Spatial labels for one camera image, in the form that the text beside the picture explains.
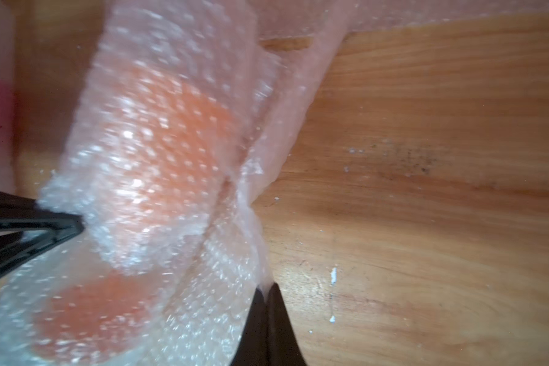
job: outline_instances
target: wood grain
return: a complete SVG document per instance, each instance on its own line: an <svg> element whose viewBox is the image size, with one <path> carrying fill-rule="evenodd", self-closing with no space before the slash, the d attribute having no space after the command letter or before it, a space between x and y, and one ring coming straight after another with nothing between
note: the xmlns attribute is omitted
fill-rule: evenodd
<svg viewBox="0 0 549 366"><path fill-rule="evenodd" d="M9 3L36 197L104 9ZM310 365L549 365L549 14L352 34L255 209Z"/></svg>

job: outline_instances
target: orange object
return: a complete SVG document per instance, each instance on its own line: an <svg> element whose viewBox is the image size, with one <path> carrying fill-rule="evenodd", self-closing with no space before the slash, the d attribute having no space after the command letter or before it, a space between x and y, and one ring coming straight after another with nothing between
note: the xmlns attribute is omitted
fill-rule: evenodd
<svg viewBox="0 0 549 366"><path fill-rule="evenodd" d="M121 75L111 117L96 124L101 161L116 160L112 169L124 170L114 174L116 192L102 189L100 197L100 219L114 240L112 264L133 256L156 230L174 227L179 216L212 213L224 181L216 146L235 144L239 134L226 107L181 79L141 66ZM158 278L113 271L63 289L34 319L37 354L94 363L131 348L158 300L150 294Z"/></svg>
<svg viewBox="0 0 549 366"><path fill-rule="evenodd" d="M33 319L35 352L56 362L94 364L133 347L157 301L149 288L154 275L112 271L60 291Z"/></svg>

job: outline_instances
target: pink bubble wrap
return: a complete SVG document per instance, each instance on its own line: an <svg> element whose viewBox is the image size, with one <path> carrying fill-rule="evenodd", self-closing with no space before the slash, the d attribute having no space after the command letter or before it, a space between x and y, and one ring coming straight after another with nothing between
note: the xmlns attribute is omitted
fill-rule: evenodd
<svg viewBox="0 0 549 366"><path fill-rule="evenodd" d="M547 6L491 4L116 0L40 199L87 230L3 289L0 365L227 365L256 286L272 283L250 204L344 35ZM305 50L258 46L306 34Z"/></svg>

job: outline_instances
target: wooden surface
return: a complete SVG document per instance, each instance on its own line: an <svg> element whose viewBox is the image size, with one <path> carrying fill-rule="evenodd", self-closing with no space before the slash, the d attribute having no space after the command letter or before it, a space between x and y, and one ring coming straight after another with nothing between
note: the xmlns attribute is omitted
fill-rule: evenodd
<svg viewBox="0 0 549 366"><path fill-rule="evenodd" d="M35 197L103 7L9 3ZM549 15L349 36L255 208L310 365L549 365Z"/></svg>

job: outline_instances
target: white paint speck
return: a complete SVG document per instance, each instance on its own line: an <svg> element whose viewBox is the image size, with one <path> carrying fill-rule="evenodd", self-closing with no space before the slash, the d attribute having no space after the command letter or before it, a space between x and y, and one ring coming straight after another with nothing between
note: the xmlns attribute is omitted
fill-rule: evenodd
<svg viewBox="0 0 549 366"><path fill-rule="evenodd" d="M334 286L338 280L338 269L337 267L334 267L332 270L331 270L331 285Z"/></svg>

